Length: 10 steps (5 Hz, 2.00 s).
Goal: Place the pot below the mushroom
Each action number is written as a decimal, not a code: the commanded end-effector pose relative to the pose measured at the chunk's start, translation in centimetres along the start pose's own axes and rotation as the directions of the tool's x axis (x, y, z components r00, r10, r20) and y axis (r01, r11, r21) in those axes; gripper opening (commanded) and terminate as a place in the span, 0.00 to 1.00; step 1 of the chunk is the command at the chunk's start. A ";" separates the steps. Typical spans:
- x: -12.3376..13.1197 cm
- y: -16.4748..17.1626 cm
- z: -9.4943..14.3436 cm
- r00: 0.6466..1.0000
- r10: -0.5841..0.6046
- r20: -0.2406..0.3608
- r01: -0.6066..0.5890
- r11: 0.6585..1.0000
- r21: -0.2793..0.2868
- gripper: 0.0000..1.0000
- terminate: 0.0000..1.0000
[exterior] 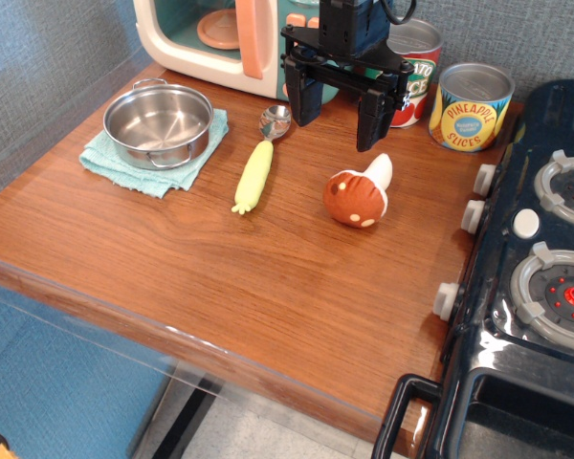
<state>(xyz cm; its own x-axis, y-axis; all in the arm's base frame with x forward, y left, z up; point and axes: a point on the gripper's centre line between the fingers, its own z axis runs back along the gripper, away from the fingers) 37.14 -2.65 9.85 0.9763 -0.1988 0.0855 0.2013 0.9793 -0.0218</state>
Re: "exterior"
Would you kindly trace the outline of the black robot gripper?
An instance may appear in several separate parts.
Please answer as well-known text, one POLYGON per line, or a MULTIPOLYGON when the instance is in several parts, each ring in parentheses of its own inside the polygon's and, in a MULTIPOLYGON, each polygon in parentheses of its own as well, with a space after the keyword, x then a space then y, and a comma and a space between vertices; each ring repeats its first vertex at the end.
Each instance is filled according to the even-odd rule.
POLYGON ((318 26, 283 27, 281 58, 293 120, 304 127, 320 115, 324 86, 360 92, 357 150, 370 150, 383 139, 395 108, 408 105, 413 73, 413 66, 386 41, 390 29, 406 24, 413 14, 413 2, 399 13, 392 1, 320 1, 318 26), (350 67, 377 71, 381 88, 371 89, 369 77, 351 76, 350 67))

